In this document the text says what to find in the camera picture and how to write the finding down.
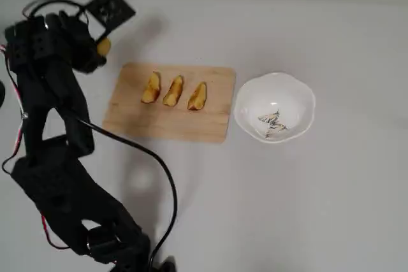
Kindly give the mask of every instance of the butterfly pattern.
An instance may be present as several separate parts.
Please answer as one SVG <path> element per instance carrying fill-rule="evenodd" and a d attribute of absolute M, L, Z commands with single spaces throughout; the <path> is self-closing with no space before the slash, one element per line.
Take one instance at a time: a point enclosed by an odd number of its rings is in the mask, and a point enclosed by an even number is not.
<path fill-rule="evenodd" d="M 276 113 L 258 117 L 258 120 L 262 121 L 264 124 L 268 124 L 265 138 L 271 138 L 275 132 L 288 130 L 286 125 L 279 123 L 279 115 L 278 110 Z"/>

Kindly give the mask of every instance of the cable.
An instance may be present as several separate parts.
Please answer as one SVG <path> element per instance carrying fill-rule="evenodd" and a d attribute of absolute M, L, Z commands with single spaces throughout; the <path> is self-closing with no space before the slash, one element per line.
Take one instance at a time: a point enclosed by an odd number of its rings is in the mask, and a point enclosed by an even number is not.
<path fill-rule="evenodd" d="M 43 223 L 43 228 L 44 228 L 45 237 L 47 238 L 48 244 L 49 244 L 51 247 L 56 248 L 57 250 L 67 250 L 67 249 L 70 248 L 70 247 L 59 247 L 59 246 L 55 245 L 55 244 L 51 241 L 50 233 L 49 233 L 48 228 L 47 228 L 47 221 L 45 220 L 45 217 L 44 217 L 44 215 L 42 215 L 42 214 L 41 214 L 41 221 L 42 221 L 42 223 Z"/>
<path fill-rule="evenodd" d="M 23 8 L 23 10 L 21 11 L 21 14 L 23 14 L 23 16 L 24 16 L 25 18 L 28 18 L 28 15 L 26 14 L 27 10 L 28 10 L 29 8 L 31 8 L 32 6 L 34 6 L 36 3 L 39 3 L 39 2 L 41 2 L 41 1 L 45 1 L 45 0 L 33 0 L 33 1 L 31 1 L 30 3 L 28 3 L 28 4 Z"/>
<path fill-rule="evenodd" d="M 83 6 L 80 3 L 77 3 L 75 1 L 72 0 L 44 0 L 44 2 L 38 4 L 35 8 L 33 8 L 30 12 L 30 14 L 28 15 L 28 18 L 33 18 L 35 16 L 35 14 L 42 9 L 45 6 L 48 6 L 50 4 L 53 3 L 64 3 L 64 4 L 68 4 L 70 6 L 76 6 L 77 8 L 79 8 L 81 11 L 85 11 L 85 6 Z"/>
<path fill-rule="evenodd" d="M 22 135 L 23 135 L 23 121 L 21 121 L 20 126 L 18 127 L 17 137 L 16 137 L 16 140 L 15 140 L 13 153 L 10 155 L 10 157 L 5 159 L 1 163 L 1 169 L 3 170 L 3 172 L 7 173 L 8 175 L 11 175 L 11 172 L 6 170 L 6 165 L 11 159 L 13 159 L 17 155 L 18 150 L 20 149 Z"/>
<path fill-rule="evenodd" d="M 131 146 L 133 148 L 136 148 L 142 152 L 145 152 L 146 154 L 149 154 L 151 157 L 153 157 L 159 164 L 160 166 L 163 168 L 164 172 L 166 173 L 167 179 L 170 183 L 170 187 L 171 187 L 171 192 L 173 194 L 173 214 L 171 216 L 171 220 L 170 220 L 170 224 L 166 230 L 166 232 L 164 233 L 163 237 L 159 240 L 159 242 L 157 243 L 156 247 L 153 249 L 150 257 L 149 257 L 149 265 L 148 265 L 148 271 L 151 271 L 152 269 L 152 265 L 153 265 L 153 260 L 154 257 L 157 255 L 159 249 L 161 248 L 161 246 L 163 245 L 163 243 L 166 241 L 167 237 L 170 235 L 171 230 L 173 229 L 173 226 L 175 224 L 176 218 L 177 218 L 177 190 L 176 190 L 176 186 L 174 183 L 174 179 L 170 173 L 170 170 L 168 169 L 166 163 L 162 160 L 162 158 L 160 156 L 158 156 L 158 154 L 154 153 L 153 151 L 149 150 L 148 148 L 145 148 L 142 145 L 139 145 L 138 143 L 135 143 L 134 141 L 131 140 L 127 140 L 126 138 L 122 138 L 118 135 L 115 135 L 107 130 L 102 129 L 101 127 L 98 127 L 97 125 L 94 125 L 91 122 L 87 122 L 83 119 L 81 119 L 80 117 L 78 117 L 76 114 L 73 115 L 75 117 L 75 119 L 77 121 L 79 121 L 81 124 L 86 125 L 87 127 L 90 127 L 92 130 L 108 136 L 109 138 L 119 141 L 121 143 L 124 143 L 125 145 Z"/>
<path fill-rule="evenodd" d="M 23 106 L 22 106 L 22 103 L 21 103 L 21 97 L 20 97 L 20 93 L 18 92 L 17 84 L 15 83 L 15 81 L 14 81 L 14 79 L 11 76 L 11 73 L 10 73 L 10 67 L 8 65 L 8 59 L 7 59 L 7 56 L 6 56 L 6 47 L 4 45 L 0 45 L 0 51 L 4 55 L 4 63 L 6 64 L 6 69 L 7 69 L 8 76 L 10 77 L 10 81 L 11 81 L 11 83 L 13 85 L 13 88 L 14 88 L 14 91 L 16 93 L 17 101 L 18 101 L 18 104 L 20 106 L 20 113 L 21 113 L 21 116 L 22 116 L 22 121 L 21 121 L 20 126 L 18 127 L 18 130 L 17 130 L 17 137 L 16 137 L 16 140 L 15 140 L 15 143 L 14 143 L 13 153 L 10 155 L 9 158 L 5 159 L 1 164 L 1 169 L 5 173 L 10 175 L 11 173 L 6 170 L 6 165 L 11 159 L 13 159 L 17 155 L 18 150 L 20 149 L 21 140 L 22 140 L 22 136 L 23 136 L 23 128 L 24 128 L 23 123 L 24 123 L 24 119 L 28 118 L 28 114 L 24 113 L 24 109 L 23 109 Z"/>

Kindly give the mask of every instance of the black cable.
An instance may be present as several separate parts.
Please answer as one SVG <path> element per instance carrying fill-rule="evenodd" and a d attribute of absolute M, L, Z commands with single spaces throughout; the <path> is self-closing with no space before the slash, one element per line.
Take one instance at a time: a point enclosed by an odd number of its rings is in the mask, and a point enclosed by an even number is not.
<path fill-rule="evenodd" d="M 20 150 L 21 140 L 23 138 L 23 132 L 24 132 L 24 124 L 21 128 L 20 135 L 18 136 L 17 142 L 15 144 L 16 147 L 14 149 L 13 154 L 1 163 L 1 169 L 3 170 L 3 172 L 7 173 L 8 175 L 11 175 L 11 172 L 6 170 L 6 165 L 10 160 L 12 160 L 17 155 L 18 151 Z"/>
<path fill-rule="evenodd" d="M 80 11 L 83 11 L 83 12 L 85 11 L 85 6 L 84 6 L 84 5 L 82 5 L 82 4 L 80 4 L 80 3 L 77 3 L 77 2 L 75 2 L 75 1 L 72 1 L 72 0 L 44 0 L 43 3 L 38 4 L 35 8 L 33 8 L 33 9 L 31 10 L 30 14 L 28 15 L 28 18 L 33 18 L 33 17 L 35 16 L 35 14 L 36 14 L 40 9 L 42 9 L 43 7 L 48 6 L 48 5 L 50 5 L 50 4 L 53 4 L 53 3 L 69 4 L 70 6 L 76 6 L 77 8 L 80 9 Z"/>
<path fill-rule="evenodd" d="M 168 169 L 166 163 L 164 162 L 164 160 L 162 160 L 162 158 L 160 156 L 158 156 L 158 154 L 154 153 L 153 151 L 149 150 L 148 148 L 139 145 L 138 143 L 135 143 L 134 141 L 131 140 L 127 140 L 126 138 L 122 138 L 120 136 L 117 136 L 107 130 L 102 129 L 101 127 L 98 127 L 97 125 L 94 125 L 91 122 L 87 122 L 81 118 L 79 118 L 76 114 L 73 114 L 73 116 L 75 117 L 75 119 L 77 121 L 79 121 L 81 124 L 86 125 L 87 127 L 90 127 L 92 130 L 101 133 L 102 135 L 108 136 L 109 138 L 119 141 L 121 143 L 124 143 L 125 145 L 131 146 L 133 148 L 136 148 L 142 152 L 145 152 L 146 154 L 149 154 L 151 157 L 153 157 L 159 164 L 160 166 L 163 168 L 164 172 L 166 173 L 167 179 L 170 183 L 170 187 L 171 187 L 171 192 L 173 194 L 173 214 L 171 216 L 171 220 L 170 220 L 170 224 L 167 228 L 167 231 L 164 233 L 163 237 L 159 240 L 159 242 L 157 243 L 156 247 L 153 249 L 150 257 L 149 257 L 149 265 L 148 265 L 148 271 L 151 271 L 152 269 L 152 265 L 153 265 L 153 260 L 154 257 L 157 255 L 159 249 L 161 248 L 161 246 L 163 245 L 163 243 L 166 241 L 167 237 L 170 235 L 171 230 L 173 229 L 174 223 L 176 221 L 177 218 L 177 190 L 176 190 L 176 186 L 174 183 L 174 179 L 170 173 L 170 170 Z"/>

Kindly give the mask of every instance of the red wire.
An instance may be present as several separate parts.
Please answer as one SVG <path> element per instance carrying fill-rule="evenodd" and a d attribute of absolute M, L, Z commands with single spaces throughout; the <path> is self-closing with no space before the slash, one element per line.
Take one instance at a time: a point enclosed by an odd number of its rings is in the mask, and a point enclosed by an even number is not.
<path fill-rule="evenodd" d="M 45 220 L 45 217 L 43 215 L 41 215 L 41 221 L 43 222 L 43 228 L 44 228 L 44 233 L 45 233 L 45 237 L 47 238 L 47 241 L 49 243 L 49 245 L 51 247 L 56 248 L 57 250 L 67 250 L 69 249 L 69 247 L 58 247 L 57 245 L 55 245 L 50 238 L 50 233 L 48 232 L 47 229 L 47 221 Z"/>

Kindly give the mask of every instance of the yellow object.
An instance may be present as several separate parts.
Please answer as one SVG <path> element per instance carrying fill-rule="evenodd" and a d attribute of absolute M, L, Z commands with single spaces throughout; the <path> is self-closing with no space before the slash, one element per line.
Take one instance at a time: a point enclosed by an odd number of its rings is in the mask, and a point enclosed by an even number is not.
<path fill-rule="evenodd" d="M 183 91 L 183 77 L 177 76 L 168 90 L 168 93 L 163 98 L 163 104 L 168 106 L 175 106 L 180 99 Z"/>
<path fill-rule="evenodd" d="M 106 57 L 109 53 L 111 47 L 110 40 L 108 38 L 104 38 L 96 47 L 96 50 L 98 51 L 98 54 Z"/>
<path fill-rule="evenodd" d="M 198 111 L 204 107 L 207 100 L 207 85 L 205 82 L 198 84 L 196 90 L 191 95 L 187 108 L 191 111 Z"/>
<path fill-rule="evenodd" d="M 153 72 L 149 78 L 146 89 L 143 92 L 142 102 L 152 103 L 156 101 L 160 95 L 160 76 L 158 73 Z"/>

